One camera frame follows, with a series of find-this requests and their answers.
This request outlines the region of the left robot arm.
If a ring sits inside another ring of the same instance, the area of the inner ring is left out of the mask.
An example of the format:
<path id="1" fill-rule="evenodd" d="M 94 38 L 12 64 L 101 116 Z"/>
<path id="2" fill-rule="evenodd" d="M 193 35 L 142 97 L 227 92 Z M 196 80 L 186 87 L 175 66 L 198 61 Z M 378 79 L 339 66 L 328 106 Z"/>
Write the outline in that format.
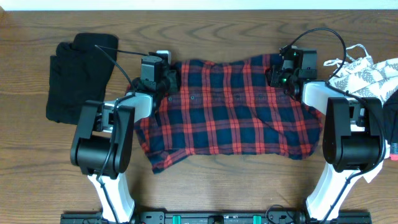
<path id="1" fill-rule="evenodd" d="M 70 160 L 95 186 L 102 204 L 101 218 L 129 223 L 135 202 L 125 171 L 132 151 L 134 125 L 156 113 L 162 99 L 178 91 L 177 72 L 168 50 L 141 58 L 141 75 L 124 97 L 84 102 L 72 142 Z"/>

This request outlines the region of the red navy plaid shirt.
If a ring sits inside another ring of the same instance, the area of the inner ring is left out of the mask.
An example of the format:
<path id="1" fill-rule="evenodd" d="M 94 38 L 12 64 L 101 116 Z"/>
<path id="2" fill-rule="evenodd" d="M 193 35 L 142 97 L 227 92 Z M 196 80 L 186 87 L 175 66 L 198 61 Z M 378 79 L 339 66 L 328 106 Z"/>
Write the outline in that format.
<path id="1" fill-rule="evenodd" d="M 174 63 L 180 90 L 134 126 L 153 173 L 194 155 L 311 156 L 322 115 L 268 85 L 266 73 L 281 62 L 277 54 L 262 54 L 235 62 Z"/>

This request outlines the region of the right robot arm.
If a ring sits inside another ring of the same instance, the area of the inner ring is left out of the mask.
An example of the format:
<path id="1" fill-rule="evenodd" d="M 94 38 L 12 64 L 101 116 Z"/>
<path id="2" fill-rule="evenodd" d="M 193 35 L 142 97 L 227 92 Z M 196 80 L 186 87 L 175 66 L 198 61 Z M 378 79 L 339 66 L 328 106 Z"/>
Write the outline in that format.
<path id="1" fill-rule="evenodd" d="M 325 168 L 295 223 L 370 223 L 370 216 L 341 213 L 341 204 L 360 178 L 372 180 L 387 154 L 378 98 L 360 98 L 317 78 L 317 52 L 285 46 L 266 73 L 271 87 L 325 115 Z"/>

